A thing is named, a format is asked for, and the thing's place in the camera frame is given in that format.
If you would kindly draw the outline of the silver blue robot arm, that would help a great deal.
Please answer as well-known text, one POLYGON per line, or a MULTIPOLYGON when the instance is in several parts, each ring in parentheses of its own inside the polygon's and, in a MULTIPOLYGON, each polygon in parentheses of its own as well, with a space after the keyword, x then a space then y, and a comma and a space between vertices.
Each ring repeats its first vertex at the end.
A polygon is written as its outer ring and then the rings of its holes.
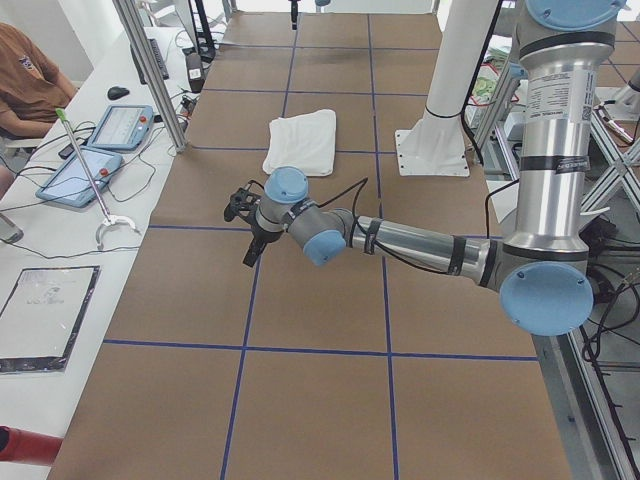
POLYGON ((291 236, 315 264, 346 248, 394 257, 430 273, 464 276, 495 291, 508 318, 538 336, 580 327, 593 309, 586 276, 589 250, 580 229, 591 221, 581 200, 596 77, 615 47, 620 1, 524 1, 512 50, 528 77, 517 203, 499 240, 473 240, 317 203, 305 174, 277 168, 261 193, 243 187, 226 219, 249 224, 245 255, 253 265, 265 247, 291 236))

